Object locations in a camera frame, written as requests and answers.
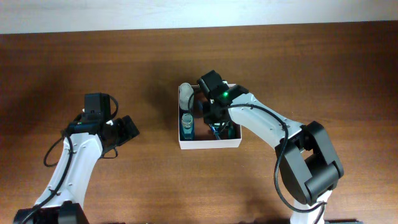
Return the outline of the blue disposable razor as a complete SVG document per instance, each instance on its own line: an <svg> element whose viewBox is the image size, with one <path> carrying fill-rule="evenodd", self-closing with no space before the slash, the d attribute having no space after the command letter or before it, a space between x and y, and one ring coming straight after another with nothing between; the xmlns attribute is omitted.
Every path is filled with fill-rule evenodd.
<svg viewBox="0 0 398 224"><path fill-rule="evenodd" d="M218 133L222 139L222 137L226 134L227 132L227 127L228 127L228 122L224 122L224 123L215 123L213 125L217 130Z"/></svg>

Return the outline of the green red toothpaste tube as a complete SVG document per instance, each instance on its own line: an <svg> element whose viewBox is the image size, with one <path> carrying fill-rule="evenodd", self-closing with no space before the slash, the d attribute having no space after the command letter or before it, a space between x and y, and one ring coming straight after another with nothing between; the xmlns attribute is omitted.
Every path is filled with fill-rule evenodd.
<svg viewBox="0 0 398 224"><path fill-rule="evenodd" d="M234 124L232 122L228 123L227 137L228 137L228 139L234 139L235 138L235 128L234 128Z"/></svg>

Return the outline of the blue mouthwash bottle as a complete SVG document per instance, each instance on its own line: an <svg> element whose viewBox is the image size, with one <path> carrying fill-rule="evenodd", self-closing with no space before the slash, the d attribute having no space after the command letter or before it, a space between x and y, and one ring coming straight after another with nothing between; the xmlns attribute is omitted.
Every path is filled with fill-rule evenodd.
<svg viewBox="0 0 398 224"><path fill-rule="evenodd" d="M190 113L184 113L180 119L180 134L184 141L194 140L194 119Z"/></svg>

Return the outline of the clear foam soap pump bottle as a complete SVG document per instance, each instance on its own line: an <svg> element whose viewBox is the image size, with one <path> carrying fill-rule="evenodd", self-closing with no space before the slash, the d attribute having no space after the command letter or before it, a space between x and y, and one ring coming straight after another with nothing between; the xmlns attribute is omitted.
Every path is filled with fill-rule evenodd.
<svg viewBox="0 0 398 224"><path fill-rule="evenodd" d="M189 83L182 83L179 86L179 107L183 111L188 111L188 101L194 90Z"/></svg>

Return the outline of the blue white toothbrush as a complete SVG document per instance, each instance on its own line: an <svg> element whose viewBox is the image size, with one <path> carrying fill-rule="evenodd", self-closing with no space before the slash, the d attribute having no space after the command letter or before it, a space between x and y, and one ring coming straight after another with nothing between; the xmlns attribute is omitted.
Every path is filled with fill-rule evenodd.
<svg viewBox="0 0 398 224"><path fill-rule="evenodd" d="M202 103L200 100L197 100L197 106L198 106L198 109L199 109L202 113L204 113L204 110L203 110L203 103ZM218 133L218 130L217 130L212 124L208 124L208 126L209 126L209 129L211 130L211 132L214 134L215 138L216 138L217 140L221 140L221 137L220 137L220 135L219 135L219 133Z"/></svg>

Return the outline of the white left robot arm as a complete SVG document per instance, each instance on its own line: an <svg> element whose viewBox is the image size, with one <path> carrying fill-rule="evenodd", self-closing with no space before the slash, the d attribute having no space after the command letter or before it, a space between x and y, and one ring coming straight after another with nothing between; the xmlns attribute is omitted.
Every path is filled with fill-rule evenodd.
<svg viewBox="0 0 398 224"><path fill-rule="evenodd" d="M138 135L130 116L89 121L79 115L62 131L62 155L46 189L33 207L18 210L13 222L88 223L83 204L96 162Z"/></svg>

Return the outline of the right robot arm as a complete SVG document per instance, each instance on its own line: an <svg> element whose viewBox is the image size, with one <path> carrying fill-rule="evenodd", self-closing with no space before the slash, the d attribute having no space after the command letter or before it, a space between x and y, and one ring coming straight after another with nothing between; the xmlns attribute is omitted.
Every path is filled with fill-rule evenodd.
<svg viewBox="0 0 398 224"><path fill-rule="evenodd" d="M280 115L240 85L200 89L207 99L207 121L232 121L274 148L274 186L293 211L290 222L324 223L327 200L344 175L325 128L316 121L304 125Z"/></svg>

